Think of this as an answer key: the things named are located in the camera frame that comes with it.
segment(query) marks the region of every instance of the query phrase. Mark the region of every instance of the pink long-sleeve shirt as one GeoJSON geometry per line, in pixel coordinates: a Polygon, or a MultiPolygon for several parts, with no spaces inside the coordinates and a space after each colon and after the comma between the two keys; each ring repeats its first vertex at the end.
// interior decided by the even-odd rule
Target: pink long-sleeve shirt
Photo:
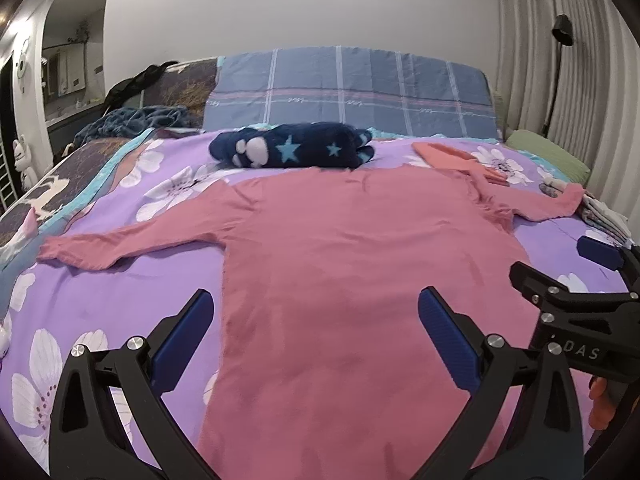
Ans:
{"type": "MultiPolygon", "coordinates": [[[[485,333],[526,346],[538,311],[509,282],[513,215],[582,197],[403,166],[212,184],[149,221],[49,238],[39,260],[106,269],[202,240],[225,250],[222,362],[198,450],[224,479],[410,478],[467,400],[417,314],[437,287],[485,333]]],[[[497,424],[490,457],[505,427],[497,424]]]]}

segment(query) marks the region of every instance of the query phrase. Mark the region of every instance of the person's hand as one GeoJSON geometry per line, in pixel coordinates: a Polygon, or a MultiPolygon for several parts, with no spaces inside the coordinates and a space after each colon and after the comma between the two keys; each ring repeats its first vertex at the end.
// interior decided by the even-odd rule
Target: person's hand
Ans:
{"type": "MultiPolygon", "coordinates": [[[[616,407],[609,399],[607,395],[607,380],[603,378],[596,378],[591,384],[589,391],[589,398],[593,401],[593,407],[589,415],[589,425],[594,430],[606,430],[609,423],[613,420],[613,416],[616,414],[616,407]]],[[[634,402],[632,411],[638,405],[638,400],[634,402]]]]}

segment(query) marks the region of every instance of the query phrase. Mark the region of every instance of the dark blue blanket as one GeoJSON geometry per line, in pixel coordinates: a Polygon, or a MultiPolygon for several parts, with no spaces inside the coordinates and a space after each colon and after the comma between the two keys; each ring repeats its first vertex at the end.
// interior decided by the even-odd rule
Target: dark blue blanket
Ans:
{"type": "Polygon", "coordinates": [[[118,108],[88,124],[74,137],[74,146],[80,148],[90,140],[104,137],[126,137],[132,139],[147,128],[174,127],[189,128],[191,117],[185,106],[145,106],[118,108]]]}

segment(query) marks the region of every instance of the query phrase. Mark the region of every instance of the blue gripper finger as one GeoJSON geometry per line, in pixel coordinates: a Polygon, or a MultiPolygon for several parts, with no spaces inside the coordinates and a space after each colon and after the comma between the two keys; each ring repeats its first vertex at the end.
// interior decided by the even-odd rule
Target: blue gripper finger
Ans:
{"type": "Polygon", "coordinates": [[[423,289],[418,297],[418,315],[456,386],[473,395],[480,387],[481,358],[441,299],[431,288],[423,289]]]}
{"type": "Polygon", "coordinates": [[[213,321],[213,298],[205,290],[169,333],[152,361],[151,389],[157,396],[172,391],[213,321]]]}
{"type": "Polygon", "coordinates": [[[588,236],[581,236],[578,239],[578,254],[610,270],[621,269],[624,264],[617,247],[612,247],[588,236]]]}

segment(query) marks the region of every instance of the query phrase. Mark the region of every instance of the doorway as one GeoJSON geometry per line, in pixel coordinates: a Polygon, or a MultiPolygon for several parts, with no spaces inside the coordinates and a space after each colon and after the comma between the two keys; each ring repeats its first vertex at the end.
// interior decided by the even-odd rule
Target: doorway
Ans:
{"type": "Polygon", "coordinates": [[[0,212],[22,196],[20,173],[15,169],[14,140],[18,133],[15,129],[14,115],[14,56],[0,70],[0,212]]]}

